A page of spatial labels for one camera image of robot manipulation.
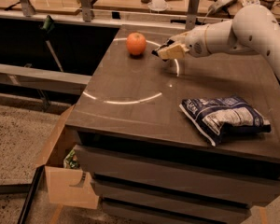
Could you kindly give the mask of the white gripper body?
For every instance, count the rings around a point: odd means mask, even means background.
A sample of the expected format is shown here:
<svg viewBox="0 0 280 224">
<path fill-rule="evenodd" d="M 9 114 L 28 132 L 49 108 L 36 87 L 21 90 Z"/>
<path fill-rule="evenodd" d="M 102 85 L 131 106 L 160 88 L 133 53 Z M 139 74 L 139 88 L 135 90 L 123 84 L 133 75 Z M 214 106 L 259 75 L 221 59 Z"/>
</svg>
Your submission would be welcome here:
<svg viewBox="0 0 280 224">
<path fill-rule="evenodd" d="M 191 56 L 205 57 L 209 55 L 205 39 L 206 29 L 206 26 L 199 26 L 188 31 L 185 38 L 185 44 L 189 49 L 189 54 Z"/>
</svg>

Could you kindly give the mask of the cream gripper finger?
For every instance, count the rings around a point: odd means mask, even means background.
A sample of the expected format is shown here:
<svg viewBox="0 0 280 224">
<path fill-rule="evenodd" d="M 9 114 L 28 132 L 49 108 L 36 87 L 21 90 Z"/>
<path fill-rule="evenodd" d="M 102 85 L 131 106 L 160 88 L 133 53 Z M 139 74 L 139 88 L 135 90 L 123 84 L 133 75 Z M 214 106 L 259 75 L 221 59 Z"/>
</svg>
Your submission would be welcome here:
<svg viewBox="0 0 280 224">
<path fill-rule="evenodd" d="M 168 60 L 181 59 L 189 52 L 189 49 L 181 43 L 174 43 L 168 48 Z"/>
<path fill-rule="evenodd" d="M 184 44 L 188 34 L 189 34 L 188 32 L 184 32 L 178 35 L 173 35 L 167 40 L 167 44 L 172 45 L 175 42 Z"/>
</svg>

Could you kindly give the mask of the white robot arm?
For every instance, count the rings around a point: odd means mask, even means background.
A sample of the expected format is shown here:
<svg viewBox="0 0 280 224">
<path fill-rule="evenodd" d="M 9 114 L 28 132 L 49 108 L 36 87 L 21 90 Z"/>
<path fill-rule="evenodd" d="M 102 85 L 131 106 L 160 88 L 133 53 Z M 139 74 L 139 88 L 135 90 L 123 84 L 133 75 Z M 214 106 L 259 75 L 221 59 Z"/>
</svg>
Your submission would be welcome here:
<svg viewBox="0 0 280 224">
<path fill-rule="evenodd" d="M 280 26 L 262 5 L 241 8 L 232 20 L 196 26 L 171 36 L 152 51 L 162 60 L 205 57 L 215 53 L 260 54 L 280 81 Z"/>
</svg>

